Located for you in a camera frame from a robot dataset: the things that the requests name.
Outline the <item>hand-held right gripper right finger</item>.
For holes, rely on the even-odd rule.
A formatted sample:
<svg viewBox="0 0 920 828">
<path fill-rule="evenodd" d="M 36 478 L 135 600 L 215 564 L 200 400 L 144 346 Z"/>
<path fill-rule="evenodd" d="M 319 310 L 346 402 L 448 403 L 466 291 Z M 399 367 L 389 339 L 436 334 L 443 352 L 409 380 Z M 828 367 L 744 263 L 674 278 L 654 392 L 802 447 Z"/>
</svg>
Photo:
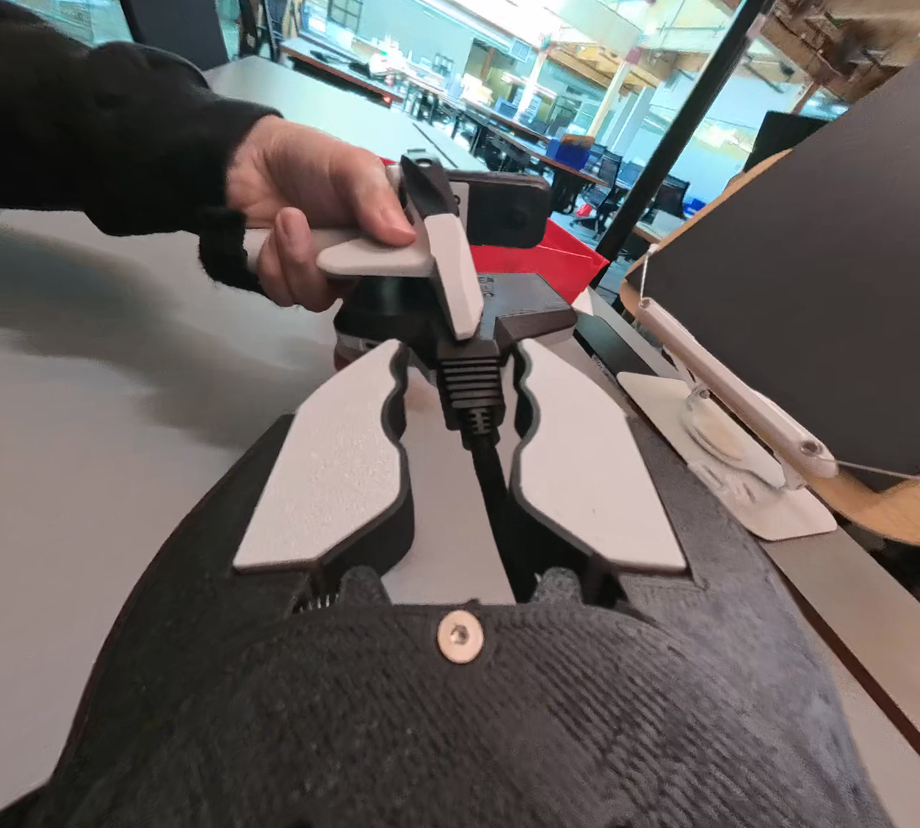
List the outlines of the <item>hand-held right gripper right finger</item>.
<svg viewBox="0 0 920 828">
<path fill-rule="evenodd" d="M 682 575 L 684 551 L 627 414 L 602 386 L 535 339 L 513 356 L 510 489 L 527 519 L 584 558 Z"/>
</svg>

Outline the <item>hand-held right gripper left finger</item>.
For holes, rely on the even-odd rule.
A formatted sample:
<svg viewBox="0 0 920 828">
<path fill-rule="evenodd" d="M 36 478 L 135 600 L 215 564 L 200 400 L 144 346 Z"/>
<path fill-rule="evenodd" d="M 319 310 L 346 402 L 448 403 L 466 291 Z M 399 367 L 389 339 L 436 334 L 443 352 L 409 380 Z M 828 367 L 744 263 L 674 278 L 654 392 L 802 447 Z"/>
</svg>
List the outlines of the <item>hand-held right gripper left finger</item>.
<svg viewBox="0 0 920 828">
<path fill-rule="evenodd" d="M 414 536 L 404 396 L 408 351 L 377 345 L 330 377 L 297 408 L 233 560 L 239 573 L 310 569 L 328 576 L 355 559 L 381 525 L 393 546 L 385 572 Z"/>
</svg>

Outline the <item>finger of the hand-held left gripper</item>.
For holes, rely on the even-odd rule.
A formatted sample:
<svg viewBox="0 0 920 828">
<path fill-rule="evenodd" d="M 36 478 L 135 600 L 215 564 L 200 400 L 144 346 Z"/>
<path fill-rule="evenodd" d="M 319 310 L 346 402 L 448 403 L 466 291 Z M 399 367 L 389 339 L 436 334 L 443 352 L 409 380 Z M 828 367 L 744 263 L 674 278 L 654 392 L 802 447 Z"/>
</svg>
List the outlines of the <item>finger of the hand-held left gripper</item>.
<svg viewBox="0 0 920 828">
<path fill-rule="evenodd" d="M 462 221 L 454 213 L 437 213 L 425 217 L 423 225 L 454 339 L 472 339 L 485 304 Z"/>
</svg>

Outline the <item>black power adapter block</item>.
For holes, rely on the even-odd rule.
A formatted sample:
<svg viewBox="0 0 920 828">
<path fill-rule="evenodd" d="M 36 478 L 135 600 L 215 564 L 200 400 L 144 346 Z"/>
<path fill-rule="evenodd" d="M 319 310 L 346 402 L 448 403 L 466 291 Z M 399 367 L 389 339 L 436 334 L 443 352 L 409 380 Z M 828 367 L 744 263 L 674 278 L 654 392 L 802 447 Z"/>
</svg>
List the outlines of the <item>black power adapter block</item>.
<svg viewBox="0 0 920 828">
<path fill-rule="evenodd" d="M 434 383 L 445 360 L 490 359 L 503 366 L 519 341 L 569 335 L 576 325 L 573 307 L 538 274 L 484 273 L 478 281 L 482 316 L 473 337 L 457 341 L 434 278 L 362 278 L 333 320 L 336 368 L 397 339 Z"/>
</svg>

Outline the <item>person's left forearm black sleeve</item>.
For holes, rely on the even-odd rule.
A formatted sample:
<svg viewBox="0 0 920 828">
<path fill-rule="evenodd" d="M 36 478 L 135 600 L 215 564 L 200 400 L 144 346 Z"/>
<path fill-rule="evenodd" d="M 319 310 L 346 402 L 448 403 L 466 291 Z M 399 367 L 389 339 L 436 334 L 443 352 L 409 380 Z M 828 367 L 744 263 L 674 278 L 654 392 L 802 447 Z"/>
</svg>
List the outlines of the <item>person's left forearm black sleeve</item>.
<svg viewBox="0 0 920 828">
<path fill-rule="evenodd" d="M 226 173 L 275 110 L 221 97 L 177 56 L 97 48 L 1 4 L 1 205 L 74 211 L 108 236 L 185 232 L 215 282 L 262 293 Z"/>
</svg>

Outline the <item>person's left hand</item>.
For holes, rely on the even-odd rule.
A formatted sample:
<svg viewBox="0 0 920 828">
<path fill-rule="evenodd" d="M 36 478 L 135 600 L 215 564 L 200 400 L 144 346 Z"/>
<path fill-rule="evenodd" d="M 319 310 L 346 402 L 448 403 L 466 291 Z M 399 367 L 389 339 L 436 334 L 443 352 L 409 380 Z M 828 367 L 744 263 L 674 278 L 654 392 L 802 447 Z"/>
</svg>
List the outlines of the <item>person's left hand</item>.
<svg viewBox="0 0 920 828">
<path fill-rule="evenodd" d="M 267 231 L 256 274 L 282 307 L 322 313 L 346 293 L 343 282 L 317 268 L 314 229 L 358 229 L 392 247 L 415 238 L 377 156 L 278 117 L 264 117 L 247 132 L 224 188 L 227 206 L 247 228 Z"/>
</svg>

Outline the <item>long wooden desk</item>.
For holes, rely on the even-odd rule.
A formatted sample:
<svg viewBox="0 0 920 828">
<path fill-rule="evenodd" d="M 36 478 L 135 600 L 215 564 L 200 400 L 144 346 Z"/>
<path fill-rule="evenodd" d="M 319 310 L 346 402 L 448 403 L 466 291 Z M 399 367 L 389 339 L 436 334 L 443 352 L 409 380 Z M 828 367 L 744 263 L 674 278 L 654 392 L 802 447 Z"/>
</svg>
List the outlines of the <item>long wooden desk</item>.
<svg viewBox="0 0 920 828">
<path fill-rule="evenodd" d="M 549 167 L 558 174 L 564 175 L 566 178 L 570 178 L 580 183 L 581 185 L 589 184 L 604 189 L 612 189 L 614 187 L 613 183 L 604 181 L 602 178 L 599 178 L 592 173 L 586 170 L 574 170 L 569 167 L 564 167 L 558 165 L 558 163 L 550 159 L 545 153 L 543 153 L 535 144 L 528 143 L 522 139 L 514 136 L 510 132 L 503 132 L 499 128 L 494 127 L 493 125 L 489 126 L 489 131 L 492 132 L 497 139 L 500 139 L 505 144 L 509 144 L 517 151 L 521 152 L 523 155 L 526 155 L 528 158 L 534 160 L 535 162 L 540 163 L 545 167 Z"/>
</svg>

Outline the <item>red plastic bin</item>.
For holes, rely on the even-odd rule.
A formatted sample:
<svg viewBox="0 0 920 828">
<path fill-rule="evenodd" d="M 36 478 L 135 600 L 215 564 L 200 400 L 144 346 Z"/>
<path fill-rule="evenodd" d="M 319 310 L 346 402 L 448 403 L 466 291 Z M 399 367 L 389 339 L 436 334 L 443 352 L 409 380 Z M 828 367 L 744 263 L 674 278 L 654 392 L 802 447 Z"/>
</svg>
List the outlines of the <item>red plastic bin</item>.
<svg viewBox="0 0 920 828">
<path fill-rule="evenodd" d="M 536 274 L 575 305 L 609 260 L 550 220 L 540 244 L 530 248 L 472 246 L 479 273 Z"/>
</svg>

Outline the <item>black office chair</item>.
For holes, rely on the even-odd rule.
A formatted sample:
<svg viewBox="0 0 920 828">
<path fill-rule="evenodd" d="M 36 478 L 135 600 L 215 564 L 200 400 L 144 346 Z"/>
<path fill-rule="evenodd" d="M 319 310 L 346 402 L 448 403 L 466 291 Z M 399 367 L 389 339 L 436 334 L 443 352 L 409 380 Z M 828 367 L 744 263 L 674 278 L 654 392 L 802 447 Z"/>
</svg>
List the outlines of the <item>black office chair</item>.
<svg viewBox="0 0 920 828">
<path fill-rule="evenodd" d="M 650 210 L 668 213 L 683 219 L 684 199 L 689 186 L 688 180 L 676 178 L 673 175 L 666 176 L 650 202 Z"/>
<path fill-rule="evenodd" d="M 577 211 L 578 224 L 590 228 L 597 236 L 601 232 L 606 213 L 610 210 L 616 197 L 616 179 L 622 167 L 623 158 L 609 150 L 604 150 L 600 157 L 595 176 L 599 184 L 592 184 L 582 193 L 581 207 Z"/>
</svg>

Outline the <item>black metal pole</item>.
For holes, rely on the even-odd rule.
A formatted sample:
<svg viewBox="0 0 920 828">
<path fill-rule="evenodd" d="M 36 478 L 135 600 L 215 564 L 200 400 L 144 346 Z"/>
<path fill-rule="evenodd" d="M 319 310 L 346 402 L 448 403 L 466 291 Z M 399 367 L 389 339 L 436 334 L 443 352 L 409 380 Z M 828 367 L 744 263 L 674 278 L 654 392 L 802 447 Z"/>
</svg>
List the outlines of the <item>black metal pole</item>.
<svg viewBox="0 0 920 828">
<path fill-rule="evenodd" d="M 753 40 L 761 35 L 776 2 L 777 0 L 742 0 L 736 8 L 730 26 L 715 52 L 698 75 L 683 106 L 601 237 L 595 250 L 608 262 L 615 261 L 627 237 L 650 207 L 657 191 L 703 121 L 708 109 L 718 98 Z"/>
</svg>

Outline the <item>black board with cardboard edge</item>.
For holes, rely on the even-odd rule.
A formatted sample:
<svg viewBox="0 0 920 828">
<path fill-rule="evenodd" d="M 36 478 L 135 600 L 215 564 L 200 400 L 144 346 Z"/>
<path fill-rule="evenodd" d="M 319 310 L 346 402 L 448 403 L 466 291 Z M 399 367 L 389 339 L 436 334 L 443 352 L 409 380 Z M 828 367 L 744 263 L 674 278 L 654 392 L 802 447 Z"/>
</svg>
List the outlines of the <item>black board with cardboard edge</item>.
<svg viewBox="0 0 920 828">
<path fill-rule="evenodd" d="M 834 455 L 809 487 L 918 545 L 918 63 L 754 167 L 620 287 L 649 296 Z"/>
</svg>

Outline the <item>black monitor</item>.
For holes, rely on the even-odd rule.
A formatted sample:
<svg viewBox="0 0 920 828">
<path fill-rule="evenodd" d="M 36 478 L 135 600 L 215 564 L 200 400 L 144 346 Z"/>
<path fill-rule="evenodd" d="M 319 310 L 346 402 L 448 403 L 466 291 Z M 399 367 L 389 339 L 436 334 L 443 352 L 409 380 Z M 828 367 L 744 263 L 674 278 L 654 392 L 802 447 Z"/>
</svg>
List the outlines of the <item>black monitor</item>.
<svg viewBox="0 0 920 828">
<path fill-rule="evenodd" d="M 776 110 L 766 112 L 742 172 L 747 173 L 766 159 L 794 148 L 828 123 L 826 119 L 799 113 Z"/>
</svg>

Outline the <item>white board holder bracket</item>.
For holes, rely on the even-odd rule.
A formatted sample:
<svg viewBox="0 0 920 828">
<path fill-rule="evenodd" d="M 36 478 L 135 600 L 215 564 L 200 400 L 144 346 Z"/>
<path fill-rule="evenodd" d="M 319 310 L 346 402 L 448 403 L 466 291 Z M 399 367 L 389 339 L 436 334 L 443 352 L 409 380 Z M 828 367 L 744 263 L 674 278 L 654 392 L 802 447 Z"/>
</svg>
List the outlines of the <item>white board holder bracket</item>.
<svg viewBox="0 0 920 828">
<path fill-rule="evenodd" d="M 617 381 L 697 479 L 762 541 L 834 532 L 833 513 L 808 483 L 839 472 L 826 445 L 649 296 L 639 298 L 637 317 L 671 355 L 679 377 L 620 373 Z"/>
</svg>

